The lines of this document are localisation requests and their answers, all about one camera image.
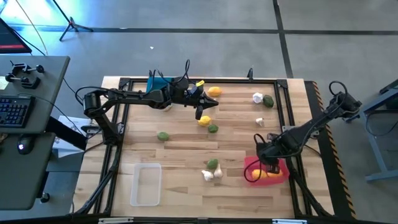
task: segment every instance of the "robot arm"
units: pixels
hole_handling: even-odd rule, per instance
[[[195,118],[200,119],[204,109],[217,106],[203,91],[203,85],[194,85],[188,89],[186,78],[176,78],[177,82],[168,83],[159,90],[147,93],[141,91],[123,91],[117,89],[99,89],[87,93],[83,98],[84,114],[94,119],[103,132],[104,144],[115,145],[121,140],[117,124],[112,123],[105,113],[116,104],[148,105],[154,109],[164,109],[172,103],[196,108]],[[108,98],[101,104],[101,96]]]
[[[339,83],[345,89],[345,93],[334,94],[331,86]],[[333,81],[329,84],[333,98],[329,106],[318,117],[311,119],[300,127],[292,128],[278,135],[271,142],[257,143],[256,152],[263,164],[277,164],[278,158],[296,156],[301,153],[304,144],[310,138],[311,133],[324,127],[329,121],[336,118],[349,118],[359,111],[362,105],[348,92],[344,84]]]

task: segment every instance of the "teal object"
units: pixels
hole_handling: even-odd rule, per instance
[[[172,78],[164,78],[164,79],[166,79],[169,82],[172,81]],[[168,83],[164,79],[161,77],[155,77],[155,78],[149,77],[148,82],[147,82],[146,92],[149,92],[151,90],[159,90],[159,89],[165,87]]]

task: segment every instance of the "gray floor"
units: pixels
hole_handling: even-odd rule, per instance
[[[51,1],[23,1],[35,24],[64,25]],[[272,0],[58,0],[69,16],[93,27],[276,29]],[[285,29],[292,30],[398,30],[396,0],[279,0]],[[14,1],[1,17],[8,23],[27,24]],[[43,49],[35,32],[21,34]],[[255,77],[286,77],[277,34],[142,34],[41,32],[50,55],[71,56],[66,79],[72,88],[100,85],[105,75],[146,75],[159,68],[165,75],[180,75],[186,58],[190,74],[209,77],[244,77],[250,67]],[[331,98],[328,84],[339,80],[363,103],[395,80],[398,70],[398,35],[286,35],[295,78],[313,80],[324,103]],[[56,104],[67,115],[83,117],[73,94],[62,86]],[[398,178],[367,183],[365,175],[378,172],[366,133],[359,121],[331,123],[341,162],[359,219],[396,223]],[[390,167],[396,152],[387,153]],[[0,219],[66,214],[80,168],[80,156],[55,159],[46,190],[54,201],[35,204],[25,212],[0,212]]]

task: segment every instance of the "tripod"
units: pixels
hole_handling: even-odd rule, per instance
[[[91,29],[91,28],[88,28],[88,27],[85,27],[85,26],[81,26],[81,25],[79,25],[79,24],[76,24],[72,17],[69,17],[69,19],[68,19],[67,15],[65,15],[65,13],[62,11],[62,9],[61,9],[61,7],[58,5],[58,3],[57,3],[55,0],[52,0],[52,1],[53,1],[54,4],[57,6],[57,8],[60,10],[60,12],[61,12],[62,15],[64,16],[64,18],[68,21],[68,26],[67,26],[67,28],[63,31],[63,33],[62,33],[62,35],[61,35],[61,37],[60,37],[60,41],[62,41],[63,36],[65,36],[65,34],[66,34],[69,30],[71,30],[71,29],[74,29],[75,32],[79,32],[79,30],[78,30],[77,28],[82,28],[82,29],[88,30],[88,31],[90,31],[90,32],[94,32],[94,30]]]

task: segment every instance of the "garlic bulb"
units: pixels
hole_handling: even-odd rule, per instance
[[[223,171],[221,171],[220,163],[218,163],[216,170],[214,170],[214,177],[222,178],[222,176],[223,176]]]
[[[203,174],[205,181],[211,181],[214,178],[214,175],[211,172],[202,170],[201,173]]]
[[[263,127],[264,126],[264,119],[263,118],[257,118],[256,119],[256,123],[258,125],[260,125],[261,127]]]
[[[261,93],[253,94],[253,102],[261,103],[262,102],[262,94]]]

